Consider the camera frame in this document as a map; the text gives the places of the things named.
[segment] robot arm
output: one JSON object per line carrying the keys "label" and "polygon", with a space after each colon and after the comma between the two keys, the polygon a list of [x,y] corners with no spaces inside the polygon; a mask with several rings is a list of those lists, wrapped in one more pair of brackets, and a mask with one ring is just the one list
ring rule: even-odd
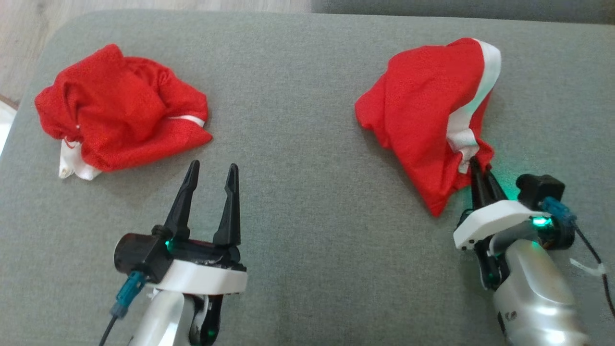
{"label": "robot arm", "polygon": [[223,297],[245,291],[240,263],[239,171],[229,169],[224,212],[211,243],[189,239],[188,217],[199,162],[193,161],[164,225],[152,235],[126,234],[116,246],[116,269],[138,272],[154,297],[130,346],[211,345],[220,331]]}
{"label": "robot arm", "polygon": [[519,201],[510,201],[489,170],[483,173],[474,158],[470,165],[473,210],[463,213],[453,238],[458,249],[476,253],[507,343],[588,345],[572,292],[545,250],[574,241],[574,230],[539,209],[546,197],[559,200],[564,185],[522,175]]}

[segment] crumpled red cloth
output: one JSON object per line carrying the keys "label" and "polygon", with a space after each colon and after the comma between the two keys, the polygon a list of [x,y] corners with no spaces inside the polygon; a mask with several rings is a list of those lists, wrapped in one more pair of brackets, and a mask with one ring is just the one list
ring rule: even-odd
{"label": "crumpled red cloth", "polygon": [[141,166],[212,139],[206,96],[173,71],[110,44],[68,67],[34,100],[51,137],[81,143],[103,171]]}
{"label": "crumpled red cloth", "polygon": [[436,217],[470,184],[470,158],[485,169],[493,157],[480,133],[500,67],[499,50],[472,38],[407,50],[355,104],[361,126],[393,150]]}

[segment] gray cushion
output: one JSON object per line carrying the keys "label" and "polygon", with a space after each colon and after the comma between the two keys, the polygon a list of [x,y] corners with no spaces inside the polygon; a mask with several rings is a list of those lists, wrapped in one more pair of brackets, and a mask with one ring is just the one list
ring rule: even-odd
{"label": "gray cushion", "polygon": [[615,0],[313,0],[312,11],[615,24]]}
{"label": "gray cushion", "polygon": [[[210,240],[235,162],[247,291],[225,299],[219,345],[499,345],[471,253],[452,231],[469,190],[431,217],[394,155],[354,118],[354,102],[405,49],[461,36],[502,51],[484,138],[514,196],[517,175],[552,174],[615,264],[615,27],[458,18],[125,10],[73,20],[49,42],[0,158],[0,335],[6,345],[94,345],[125,276],[112,253],[127,232],[163,222],[201,160],[190,225]],[[107,43],[149,57],[205,92],[214,140],[92,182],[57,177],[60,144],[34,96]],[[553,254],[596,345],[615,337],[581,242]],[[110,344],[125,345],[142,294]]]}

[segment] wire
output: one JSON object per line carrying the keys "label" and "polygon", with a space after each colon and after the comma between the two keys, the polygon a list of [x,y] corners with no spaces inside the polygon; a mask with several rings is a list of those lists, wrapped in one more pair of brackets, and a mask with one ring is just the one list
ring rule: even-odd
{"label": "wire", "polygon": [[107,341],[107,337],[109,337],[109,333],[111,332],[111,328],[113,328],[113,325],[115,324],[115,321],[117,321],[117,316],[112,316],[111,321],[109,321],[109,325],[107,326],[107,329],[103,334],[103,337],[100,338],[100,343],[98,343],[98,346],[104,346],[105,342]]}
{"label": "wire", "polygon": [[126,279],[126,282],[117,293],[116,303],[113,305],[110,311],[111,321],[109,322],[109,325],[107,326],[103,337],[100,339],[100,343],[98,344],[98,346],[103,346],[105,344],[107,337],[111,332],[111,328],[113,328],[113,325],[118,319],[121,320],[124,318],[124,316],[126,316],[130,303],[132,303],[132,300],[139,294],[139,292],[141,292],[146,282],[147,278],[142,272],[130,272],[128,278]]}
{"label": "wire", "polygon": [[[581,229],[579,228],[579,226],[577,226],[576,222],[571,221],[570,224],[574,227],[574,231],[576,231],[576,233],[579,235],[579,238],[583,240],[583,243],[585,243],[585,246],[587,246],[587,249],[589,249],[589,252],[592,253],[593,258],[596,259],[596,262],[598,262],[598,264],[602,264],[602,260],[600,256],[598,255],[596,250],[593,248],[593,246],[589,243],[589,240],[587,240],[583,232],[581,232]],[[606,273],[602,273],[602,283],[605,287],[606,303],[609,305],[609,309],[611,309],[611,314],[613,315],[613,318],[615,318],[615,307],[613,307],[611,291],[609,290],[609,280],[606,277]]]}

